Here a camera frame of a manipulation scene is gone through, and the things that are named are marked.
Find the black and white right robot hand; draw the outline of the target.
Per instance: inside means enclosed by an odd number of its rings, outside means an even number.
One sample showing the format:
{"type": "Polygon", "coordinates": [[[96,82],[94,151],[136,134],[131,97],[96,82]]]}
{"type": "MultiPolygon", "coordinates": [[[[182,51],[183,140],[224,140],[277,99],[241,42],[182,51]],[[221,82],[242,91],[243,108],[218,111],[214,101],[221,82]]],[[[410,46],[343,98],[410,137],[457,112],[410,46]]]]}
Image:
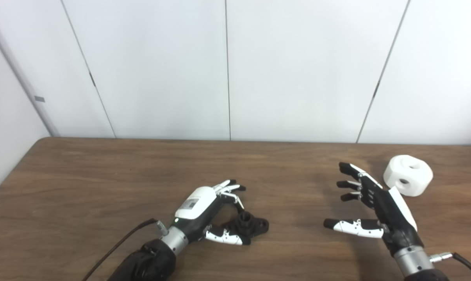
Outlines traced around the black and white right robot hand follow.
{"type": "Polygon", "coordinates": [[[376,219],[325,219],[325,228],[365,238],[380,238],[391,256],[405,248],[424,247],[412,212],[396,187],[383,188],[366,171],[348,162],[339,162],[339,170],[354,178],[354,181],[337,182],[337,187],[353,190],[343,194],[341,201],[362,202],[375,212],[376,219]]]}

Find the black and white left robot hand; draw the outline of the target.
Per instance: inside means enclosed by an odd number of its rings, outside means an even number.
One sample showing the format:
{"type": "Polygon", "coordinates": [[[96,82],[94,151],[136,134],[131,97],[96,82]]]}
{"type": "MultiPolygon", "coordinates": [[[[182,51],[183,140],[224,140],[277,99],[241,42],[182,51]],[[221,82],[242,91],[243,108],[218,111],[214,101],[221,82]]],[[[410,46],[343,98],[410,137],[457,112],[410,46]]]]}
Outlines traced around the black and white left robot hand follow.
{"type": "Polygon", "coordinates": [[[222,244],[250,245],[250,238],[212,223],[225,204],[234,205],[238,213],[245,211],[239,196],[234,194],[237,190],[245,191],[246,187],[236,180],[196,188],[175,212],[171,227],[180,231],[187,244],[207,239],[222,244]]]}

